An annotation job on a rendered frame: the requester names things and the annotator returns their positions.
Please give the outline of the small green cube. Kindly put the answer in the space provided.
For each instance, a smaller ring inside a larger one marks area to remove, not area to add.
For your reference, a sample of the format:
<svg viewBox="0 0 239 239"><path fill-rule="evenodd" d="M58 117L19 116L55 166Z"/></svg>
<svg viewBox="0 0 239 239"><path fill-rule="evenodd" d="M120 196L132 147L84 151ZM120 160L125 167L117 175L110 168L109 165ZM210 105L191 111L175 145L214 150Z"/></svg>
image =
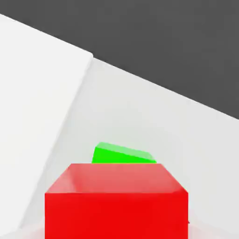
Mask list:
<svg viewBox="0 0 239 239"><path fill-rule="evenodd" d="M144 151L100 142L94 149L92 163L157 163Z"/></svg>

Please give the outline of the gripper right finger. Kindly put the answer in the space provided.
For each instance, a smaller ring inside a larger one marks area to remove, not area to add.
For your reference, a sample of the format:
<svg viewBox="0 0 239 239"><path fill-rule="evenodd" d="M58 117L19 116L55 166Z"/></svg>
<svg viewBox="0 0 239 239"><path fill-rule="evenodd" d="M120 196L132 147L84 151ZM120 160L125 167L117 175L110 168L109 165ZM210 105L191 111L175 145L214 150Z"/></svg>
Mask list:
<svg viewBox="0 0 239 239"><path fill-rule="evenodd" d="M232 235L224 230L190 219L188 239L232 239Z"/></svg>

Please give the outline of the small red cube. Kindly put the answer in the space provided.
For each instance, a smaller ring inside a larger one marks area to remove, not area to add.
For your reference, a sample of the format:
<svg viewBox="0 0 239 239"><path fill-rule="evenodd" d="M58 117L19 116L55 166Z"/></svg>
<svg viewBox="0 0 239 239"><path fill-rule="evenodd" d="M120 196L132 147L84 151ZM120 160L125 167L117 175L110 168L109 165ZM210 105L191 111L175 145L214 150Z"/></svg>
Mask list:
<svg viewBox="0 0 239 239"><path fill-rule="evenodd" d="M71 164L45 193L45 239L188 239L188 192L159 164Z"/></svg>

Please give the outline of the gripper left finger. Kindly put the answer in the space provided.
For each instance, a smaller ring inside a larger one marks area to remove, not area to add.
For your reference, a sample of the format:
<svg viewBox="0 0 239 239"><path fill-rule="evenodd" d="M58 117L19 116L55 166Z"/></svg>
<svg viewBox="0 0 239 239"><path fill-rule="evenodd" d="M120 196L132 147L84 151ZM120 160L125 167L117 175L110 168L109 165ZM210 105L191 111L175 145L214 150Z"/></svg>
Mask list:
<svg viewBox="0 0 239 239"><path fill-rule="evenodd" d="M7 239L45 239L44 224L29 225L7 235Z"/></svg>

